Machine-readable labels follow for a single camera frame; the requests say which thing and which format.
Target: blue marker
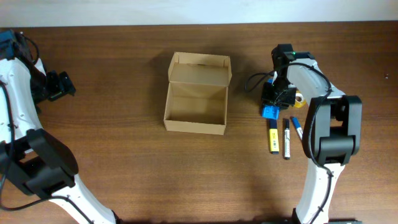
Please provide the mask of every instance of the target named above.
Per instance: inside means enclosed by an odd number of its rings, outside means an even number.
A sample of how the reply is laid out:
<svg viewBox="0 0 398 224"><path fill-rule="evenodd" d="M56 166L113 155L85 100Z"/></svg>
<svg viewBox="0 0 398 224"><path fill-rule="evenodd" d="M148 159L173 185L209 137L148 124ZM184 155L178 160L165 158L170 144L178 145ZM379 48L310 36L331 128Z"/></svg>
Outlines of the blue marker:
<svg viewBox="0 0 398 224"><path fill-rule="evenodd" d="M300 123L297 118L292 117L294 128L297 130L297 134L300 137L300 140L303 140L303 129L300 126Z"/></svg>

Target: marker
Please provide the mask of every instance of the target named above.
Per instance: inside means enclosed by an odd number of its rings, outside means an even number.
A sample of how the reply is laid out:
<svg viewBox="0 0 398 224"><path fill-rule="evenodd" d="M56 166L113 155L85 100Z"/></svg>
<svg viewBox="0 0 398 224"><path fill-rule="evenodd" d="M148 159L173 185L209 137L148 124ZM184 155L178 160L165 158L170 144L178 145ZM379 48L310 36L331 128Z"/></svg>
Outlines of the marker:
<svg viewBox="0 0 398 224"><path fill-rule="evenodd" d="M290 130L289 130L289 119L285 121L285 159L290 159Z"/></svg>
<svg viewBox="0 0 398 224"><path fill-rule="evenodd" d="M294 128L297 130L297 134L300 137L300 140L303 140L303 129L301 129L300 123L297 118L292 117Z"/></svg>
<svg viewBox="0 0 398 224"><path fill-rule="evenodd" d="M272 154L279 154L278 129L275 119L269 119L269 143Z"/></svg>

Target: cardboard box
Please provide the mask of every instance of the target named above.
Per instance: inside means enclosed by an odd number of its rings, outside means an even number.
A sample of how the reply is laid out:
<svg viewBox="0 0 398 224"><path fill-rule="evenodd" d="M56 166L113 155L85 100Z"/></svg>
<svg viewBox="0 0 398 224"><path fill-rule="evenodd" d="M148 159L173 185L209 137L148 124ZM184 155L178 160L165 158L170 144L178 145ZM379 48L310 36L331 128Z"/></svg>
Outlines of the cardboard box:
<svg viewBox="0 0 398 224"><path fill-rule="evenodd" d="M228 56L175 52L169 67L166 129L224 134L231 77Z"/></svg>

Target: brown wooden surface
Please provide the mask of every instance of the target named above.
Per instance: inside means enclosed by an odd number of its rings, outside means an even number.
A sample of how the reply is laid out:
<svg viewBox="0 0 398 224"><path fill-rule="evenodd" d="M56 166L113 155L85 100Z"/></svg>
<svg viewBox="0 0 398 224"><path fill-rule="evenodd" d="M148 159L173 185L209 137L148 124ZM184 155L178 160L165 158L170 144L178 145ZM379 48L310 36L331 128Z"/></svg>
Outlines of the brown wooden surface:
<svg viewBox="0 0 398 224"><path fill-rule="evenodd" d="M398 220L398 22L217 26L69 27L23 30L48 69L77 93L40 104L44 128L73 151L86 186L124 220L208 222L289 217L307 160L292 129L292 158L269 154L261 88L246 77L272 69L271 50L292 43L316 56L331 82L363 101L361 149L339 178L330 218ZM167 132L162 121L173 52L231 56L224 136ZM291 108L304 124L307 107ZM282 136L279 122L279 136ZM36 199L7 183L4 203ZM50 202L1 212L1 223L74 223Z"/></svg>

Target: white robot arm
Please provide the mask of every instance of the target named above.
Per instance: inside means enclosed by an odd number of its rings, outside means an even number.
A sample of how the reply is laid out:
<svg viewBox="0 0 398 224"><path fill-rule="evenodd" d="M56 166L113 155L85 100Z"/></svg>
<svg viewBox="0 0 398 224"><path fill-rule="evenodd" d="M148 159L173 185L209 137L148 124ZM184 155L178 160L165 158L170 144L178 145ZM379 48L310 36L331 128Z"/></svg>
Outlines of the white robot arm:
<svg viewBox="0 0 398 224"><path fill-rule="evenodd" d="M38 58L33 64L22 34L11 30L1 33L0 47L0 82L6 89L5 93L0 91L2 172L6 170L7 157L11 154L9 151L14 150L15 156L11 158L13 162L4 175L25 194L37 194L41 199L56 203L78 223L117 223L119 219L113 211L99 203L81 181L76 160L70 150L46 133L37 117L35 103L38 101L56 100L62 95L75 92L72 83L68 82L68 75L62 73L59 75L60 80L57 80L56 73L46 74L41 59ZM35 92L31 91L33 85L37 85L33 90ZM11 123L6 97L11 105ZM15 130L13 149L10 148L11 128ZM31 151L36 151L39 156L25 163L19 162Z"/></svg>
<svg viewBox="0 0 398 224"><path fill-rule="evenodd" d="M300 90L310 106L303 133L308 171L293 219L303 224L328 223L329 205L337 179L349 158L359 150L361 100L357 96L346 96L324 78L309 52L294 52L290 44L281 44L272 51L272 60L276 71L272 84L264 86L268 89L263 90L263 106L286 108L293 105L295 95L291 94L295 89ZM332 118L343 121L343 124L330 127Z"/></svg>

